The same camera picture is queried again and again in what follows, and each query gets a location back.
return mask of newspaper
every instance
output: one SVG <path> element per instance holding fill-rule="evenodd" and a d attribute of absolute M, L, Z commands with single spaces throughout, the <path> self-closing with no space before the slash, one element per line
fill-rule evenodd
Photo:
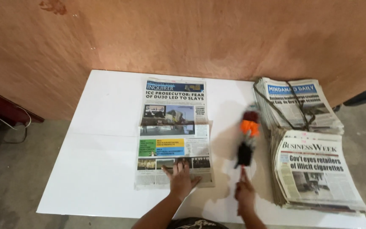
<path fill-rule="evenodd" d="M 334 134 L 275 129 L 271 138 L 274 201 L 293 209 L 366 213 Z"/>
<path fill-rule="evenodd" d="M 303 103 L 302 110 L 309 121 L 313 113 L 314 121 L 309 125 L 309 131 L 320 133 L 343 134 L 344 126 L 328 104 L 318 80 L 289 81 L 299 101 Z M 305 120 L 291 89 L 284 81 L 271 80 L 263 77 L 255 84 L 257 90 L 271 101 L 294 127 L 302 127 Z M 269 130 L 273 128 L 292 129 L 278 112 L 264 98 L 255 92 L 262 120 Z"/>
<path fill-rule="evenodd" d="M 143 101 L 135 189 L 169 188 L 161 167 L 183 159 L 198 187 L 214 187 L 205 82 L 150 78 Z"/>

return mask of white table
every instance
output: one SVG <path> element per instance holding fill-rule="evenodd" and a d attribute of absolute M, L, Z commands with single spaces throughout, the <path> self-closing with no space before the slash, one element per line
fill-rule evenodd
<path fill-rule="evenodd" d="M 204 80 L 211 124 L 216 187 L 186 198 L 177 218 L 242 223 L 233 197 L 238 123 L 254 101 L 252 82 L 92 70 L 64 139 L 38 213 L 140 218 L 168 190 L 133 189 L 138 123 L 146 79 Z M 275 206 L 267 143 L 259 139 L 251 169 L 257 213 L 267 225 L 366 228 L 365 216 L 343 216 Z"/>

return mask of concrete floor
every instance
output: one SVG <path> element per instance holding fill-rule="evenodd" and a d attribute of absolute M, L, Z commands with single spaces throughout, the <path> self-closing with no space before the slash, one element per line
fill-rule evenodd
<path fill-rule="evenodd" d="M 345 125 L 345 158 L 366 203 L 366 104 L 342 107 L 337 115 Z M 136 221 L 35 213 L 69 124 L 50 120 L 31 124 L 24 143 L 0 144 L 0 228 L 130 228 Z M 22 136 L 20 129 L 10 130 L 3 137 L 17 141 Z M 243 228 L 236 224 L 227 226 Z"/>

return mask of yellow text box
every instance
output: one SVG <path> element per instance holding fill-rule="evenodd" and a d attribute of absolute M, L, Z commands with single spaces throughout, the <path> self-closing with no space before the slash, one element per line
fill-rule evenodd
<path fill-rule="evenodd" d="M 184 147 L 184 139 L 156 139 L 156 147 Z"/>

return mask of hand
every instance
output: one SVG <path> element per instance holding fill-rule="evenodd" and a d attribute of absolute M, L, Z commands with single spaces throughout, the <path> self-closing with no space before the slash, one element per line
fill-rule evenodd
<path fill-rule="evenodd" d="M 162 170 L 170 180 L 170 195 L 176 196 L 181 201 L 201 180 L 200 176 L 190 179 L 189 163 L 185 159 L 173 165 L 173 174 L 169 173 L 165 165 L 162 166 Z"/>
<path fill-rule="evenodd" d="M 238 200 L 238 216 L 255 213 L 255 190 L 244 168 L 241 168 L 241 178 L 237 183 L 235 199 Z"/>

